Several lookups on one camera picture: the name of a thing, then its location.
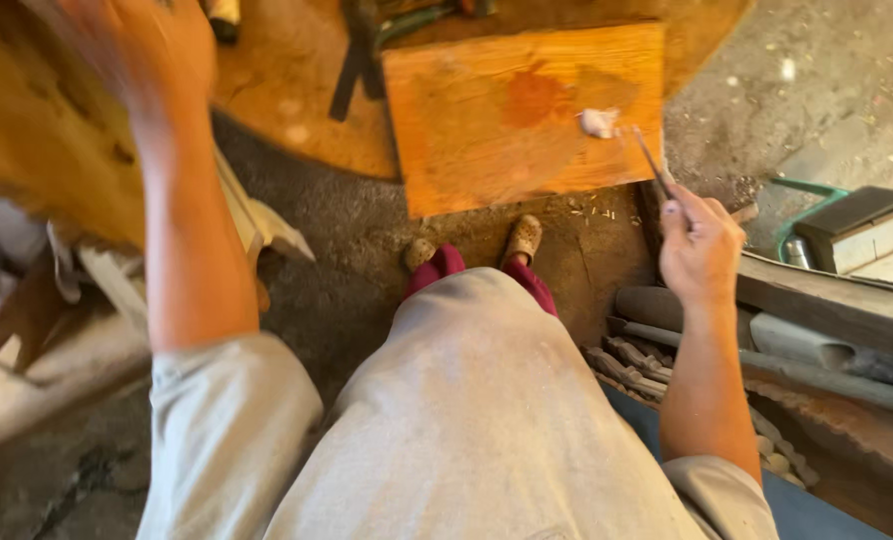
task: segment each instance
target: pants leg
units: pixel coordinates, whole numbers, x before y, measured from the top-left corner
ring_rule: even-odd
[[[403,294],[403,300],[410,298],[420,289],[450,276],[463,272],[467,269],[467,264],[463,261],[463,255],[460,251],[456,251],[453,244],[443,244],[437,252],[433,253],[433,258],[427,262],[420,264],[410,276],[410,281],[406,285],[406,292]]]
[[[557,314],[557,306],[553,304],[553,295],[550,294],[550,289],[547,288],[547,284],[542,279],[533,273],[533,270],[530,270],[529,267],[519,261],[510,259],[503,266],[503,273],[516,280],[521,287],[526,289],[526,292],[536,299],[536,303],[543,308],[544,312],[557,318],[560,317]]]

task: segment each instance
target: floor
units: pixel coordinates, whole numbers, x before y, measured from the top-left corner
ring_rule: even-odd
[[[655,280],[631,186],[410,222],[400,185],[284,156],[222,117],[215,129],[248,193],[319,258],[263,256],[259,274],[272,298],[264,329],[294,349],[327,402],[386,338],[406,280],[400,252],[416,236],[452,242],[468,266],[494,265],[516,216],[537,215],[536,273],[578,343],[597,341],[618,287]],[[664,129],[680,182],[731,211],[759,203],[747,226],[759,251],[813,201],[764,186],[772,176],[893,187],[893,0],[760,0],[666,104]],[[148,418],[139,387],[0,451],[0,538],[132,538],[149,481]]]

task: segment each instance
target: paintbrush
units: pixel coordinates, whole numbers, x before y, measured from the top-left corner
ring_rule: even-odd
[[[646,162],[650,164],[650,168],[653,169],[653,181],[659,184],[659,188],[663,191],[663,195],[665,195],[667,199],[675,200],[676,197],[674,197],[673,193],[670,191],[670,186],[667,184],[667,180],[657,167],[656,161],[653,160],[653,155],[650,154],[650,151],[646,148],[644,134],[640,131],[640,126],[634,125],[632,131],[636,135],[636,142],[639,143],[640,149],[643,150],[643,155],[646,156]]]

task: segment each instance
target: sleeve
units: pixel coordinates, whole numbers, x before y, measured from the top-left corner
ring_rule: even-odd
[[[667,461],[662,469],[707,537],[779,538],[764,489],[737,465],[722,457],[695,455]]]
[[[323,414],[303,365],[264,334],[152,364],[151,481],[136,537],[260,537]]]

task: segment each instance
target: sandal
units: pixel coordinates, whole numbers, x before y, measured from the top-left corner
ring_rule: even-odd
[[[437,249],[433,247],[429,240],[417,238],[403,251],[403,264],[406,265],[412,274],[421,264],[433,259],[433,254],[435,253],[437,253]]]
[[[537,249],[540,248],[540,240],[544,237],[544,226],[540,224],[540,220],[536,216],[524,214],[520,216],[510,232],[510,239],[507,240],[507,249],[503,253],[503,261],[500,268],[506,266],[510,258],[517,253],[526,256],[526,265],[533,264],[533,256],[536,255]]]

